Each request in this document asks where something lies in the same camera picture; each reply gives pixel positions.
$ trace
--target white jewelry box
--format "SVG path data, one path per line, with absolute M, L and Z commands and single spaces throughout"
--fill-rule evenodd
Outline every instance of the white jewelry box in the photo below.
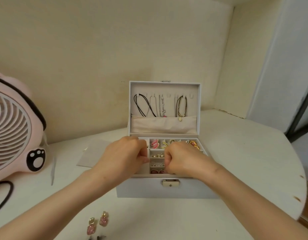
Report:
M 150 162 L 116 187 L 117 197 L 217 198 L 217 195 L 199 180 L 174 174 L 151 173 L 152 170 L 164 169 L 164 158 L 153 157 L 164 153 L 164 149 L 160 148 L 163 140 L 167 143 L 171 139 L 193 140 L 202 153 L 209 155 L 199 140 L 200 94 L 200 83 L 130 81 L 128 135 L 147 141 Z M 142 95 L 147 98 L 152 110 Z M 167 117 L 160 117 L 160 114 L 163 115 L 162 102 Z M 151 146 L 154 139 L 160 141 L 157 149 L 152 149 Z

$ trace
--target pink fan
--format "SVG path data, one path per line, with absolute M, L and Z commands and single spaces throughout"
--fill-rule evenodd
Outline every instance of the pink fan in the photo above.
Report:
M 46 122 L 29 89 L 0 75 L 0 180 L 15 172 L 37 172 L 45 163 L 40 148 Z

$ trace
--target jewelry box latch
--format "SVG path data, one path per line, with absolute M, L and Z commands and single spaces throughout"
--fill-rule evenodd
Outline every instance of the jewelry box latch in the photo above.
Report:
M 164 179 L 162 183 L 164 187 L 178 187 L 180 181 L 178 179 Z

